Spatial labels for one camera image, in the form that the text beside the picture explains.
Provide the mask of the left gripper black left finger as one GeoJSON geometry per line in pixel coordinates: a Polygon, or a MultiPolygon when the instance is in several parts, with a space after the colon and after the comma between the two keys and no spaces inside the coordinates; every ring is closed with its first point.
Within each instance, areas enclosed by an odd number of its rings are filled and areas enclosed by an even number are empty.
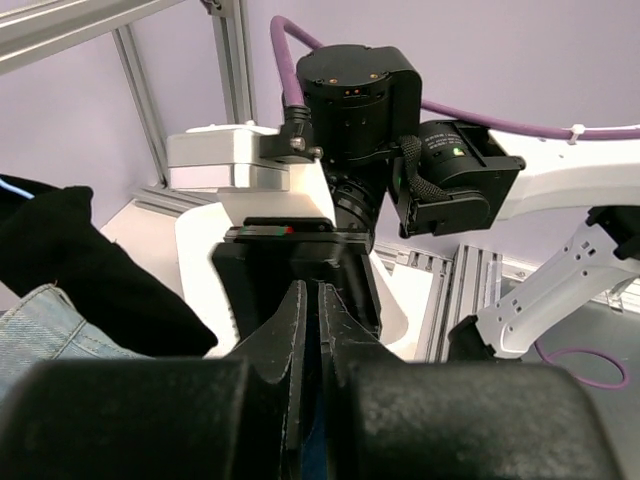
{"type": "Polygon", "coordinates": [[[306,320],[306,285],[294,281],[274,315],[234,350],[247,365],[236,479],[300,477],[306,320]]]}

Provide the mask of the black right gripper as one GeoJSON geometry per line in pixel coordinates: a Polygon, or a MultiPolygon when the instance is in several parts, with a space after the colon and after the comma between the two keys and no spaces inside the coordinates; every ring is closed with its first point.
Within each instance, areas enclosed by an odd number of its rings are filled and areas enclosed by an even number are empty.
{"type": "Polygon", "coordinates": [[[222,284],[238,344],[276,312],[290,284],[331,285],[345,310],[381,343],[381,302],[369,260],[372,233],[337,228],[326,218],[249,217],[213,248],[211,263],[222,284]]]}

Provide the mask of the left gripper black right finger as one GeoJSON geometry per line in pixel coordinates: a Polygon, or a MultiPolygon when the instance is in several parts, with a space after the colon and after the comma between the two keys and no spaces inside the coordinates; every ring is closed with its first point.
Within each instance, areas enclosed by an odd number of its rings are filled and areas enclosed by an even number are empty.
{"type": "Polygon", "coordinates": [[[363,365],[398,365],[400,359],[351,316],[334,286],[319,285],[318,308],[328,477],[365,479],[359,425],[364,410],[355,380],[363,365]]]}

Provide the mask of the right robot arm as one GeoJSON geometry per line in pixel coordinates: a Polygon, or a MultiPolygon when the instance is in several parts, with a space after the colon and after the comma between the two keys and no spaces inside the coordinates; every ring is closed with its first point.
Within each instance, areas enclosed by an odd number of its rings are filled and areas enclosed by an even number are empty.
{"type": "Polygon", "coordinates": [[[422,81],[396,48],[324,46],[293,60],[274,44],[284,122],[258,141],[262,160],[306,166],[319,157],[315,185],[329,190],[328,213],[305,213],[291,196],[252,200],[231,215],[241,247],[213,256],[236,325],[247,337],[276,310],[293,274],[295,241],[369,248],[384,196],[404,238],[485,230],[502,218],[583,204],[571,239],[509,295],[467,316],[449,334],[453,360],[516,359],[592,296],[639,274],[637,132],[544,130],[507,125],[429,103],[422,81]]]}

